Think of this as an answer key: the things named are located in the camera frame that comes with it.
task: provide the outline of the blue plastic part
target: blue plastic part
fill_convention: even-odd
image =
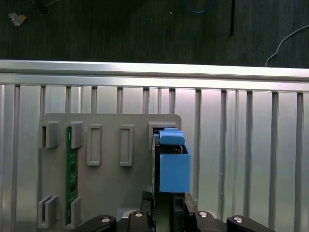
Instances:
[[[191,154],[183,133],[177,128],[160,131],[160,144],[184,146],[187,154],[160,154],[160,192],[190,192]]]
[[[160,192],[190,192],[190,154],[160,155]]]
[[[178,131],[177,128],[164,128],[160,131],[160,144],[183,146],[184,143],[183,132]]]

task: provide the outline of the gray clip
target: gray clip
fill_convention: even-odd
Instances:
[[[39,148],[52,148],[58,145],[58,122],[40,123]]]
[[[38,228],[49,229],[56,221],[57,198],[48,196],[38,202]]]
[[[66,123],[65,127],[72,127],[72,149],[83,146],[84,138],[84,123],[83,122],[71,122]]]
[[[71,223],[66,225],[65,220],[64,220],[64,228],[65,229],[75,229],[81,223],[81,221],[82,221],[82,198],[77,197],[71,203]]]

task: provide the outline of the white cable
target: white cable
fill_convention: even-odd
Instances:
[[[52,2],[50,2],[49,4],[47,4],[47,5],[45,5],[45,6],[49,6],[49,5],[54,4],[54,3],[56,3],[56,2],[59,2],[59,1],[61,1],[61,0],[52,1]]]
[[[279,51],[279,48],[281,47],[281,45],[283,44],[284,41],[286,41],[286,40],[287,40],[289,37],[291,37],[292,35],[295,35],[295,34],[298,33],[299,31],[301,31],[301,30],[303,30],[303,29],[305,29],[305,28],[308,28],[308,27],[309,27],[309,24],[306,25],[306,26],[303,26],[302,28],[300,28],[300,29],[294,31],[293,33],[291,33],[291,34],[289,34],[287,37],[285,37],[285,38],[281,41],[281,43],[279,44],[279,46],[278,46],[276,52],[275,52],[274,54],[272,54],[272,55],[266,60],[265,67],[267,66],[267,63],[277,55],[277,53],[278,53],[278,51]]]
[[[59,1],[61,1],[61,0],[53,1],[53,2],[51,2],[51,3],[49,3],[49,4],[47,4],[46,6],[49,6],[49,5],[54,4],[54,3],[56,3],[56,2],[59,2]]]

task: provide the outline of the green circuit board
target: green circuit board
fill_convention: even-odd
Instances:
[[[66,128],[66,199],[65,199],[65,221],[66,225],[71,223],[71,203],[77,198],[77,148],[72,149],[72,127]]]

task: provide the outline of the blue cable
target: blue cable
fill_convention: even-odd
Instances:
[[[213,7],[214,1],[215,1],[215,0],[212,0],[212,2],[209,4],[209,6],[208,6],[206,9],[202,10],[202,11],[195,11],[195,10],[193,10],[193,9],[189,6],[188,0],[184,0],[184,3],[185,3],[185,6],[188,8],[189,11],[191,11],[191,12],[193,12],[193,13],[196,13],[196,14],[200,14],[200,13],[206,12],[206,11],[209,10],[211,7]]]

